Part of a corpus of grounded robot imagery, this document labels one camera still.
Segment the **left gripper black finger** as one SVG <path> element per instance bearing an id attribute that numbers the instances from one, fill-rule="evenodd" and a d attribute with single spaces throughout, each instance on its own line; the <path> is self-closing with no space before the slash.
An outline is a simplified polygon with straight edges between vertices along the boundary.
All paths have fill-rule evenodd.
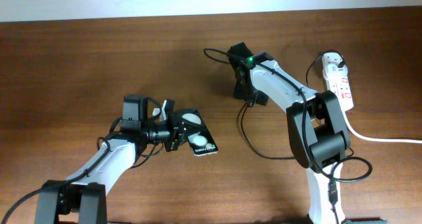
<path id="1" fill-rule="evenodd" d="M 201 127 L 201 117 L 198 111 L 176 111 L 169 114 L 169 123 L 178 131 L 196 129 Z"/>
<path id="2" fill-rule="evenodd" d="M 166 152 L 178 150 L 179 146 L 182 146 L 187 142 L 187 137 L 188 135 L 186 132 L 171 132 L 169 141 L 164 144 Z"/>

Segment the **black Galaxy flip phone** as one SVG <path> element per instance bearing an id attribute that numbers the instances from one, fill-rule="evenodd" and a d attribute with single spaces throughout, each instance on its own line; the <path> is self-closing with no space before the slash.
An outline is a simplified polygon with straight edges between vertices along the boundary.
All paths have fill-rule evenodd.
<path id="1" fill-rule="evenodd" d="M 198 111 L 197 109 L 185 109 L 183 111 L 187 110 Z M 202 117 L 200 128 L 184 130 L 183 132 L 187 133 L 187 142 L 189 143 L 191 150 L 195 156 L 201 157 L 205 155 L 218 153 L 218 147 Z"/>

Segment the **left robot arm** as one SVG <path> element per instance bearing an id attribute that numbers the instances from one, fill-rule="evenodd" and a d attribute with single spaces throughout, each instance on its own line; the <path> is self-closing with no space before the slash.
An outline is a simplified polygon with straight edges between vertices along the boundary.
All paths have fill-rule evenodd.
<path id="1" fill-rule="evenodd" d="M 214 143 L 197 109 L 176 111 L 174 102 L 156 103 L 151 116 L 148 96 L 123 98 L 122 116 L 96 141 L 97 153 L 63 181 L 47 181 L 40 189 L 36 223 L 58 223 L 60 215 L 79 212 L 79 223 L 107 223 L 106 196 L 120 176 L 165 150 L 188 143 L 195 155 L 214 152 Z"/>

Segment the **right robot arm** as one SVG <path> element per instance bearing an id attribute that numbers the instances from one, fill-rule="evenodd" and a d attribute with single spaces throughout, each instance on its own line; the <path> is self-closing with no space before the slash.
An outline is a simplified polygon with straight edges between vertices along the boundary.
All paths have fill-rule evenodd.
<path id="1" fill-rule="evenodd" d="M 231 46 L 227 58 L 237 80 L 234 98 L 250 105 L 272 100 L 286 113 L 291 151 L 307 173 L 310 221 L 342 223 L 338 172 L 351 141 L 337 96 L 302 85 L 271 55 L 254 54 L 243 42 Z"/>

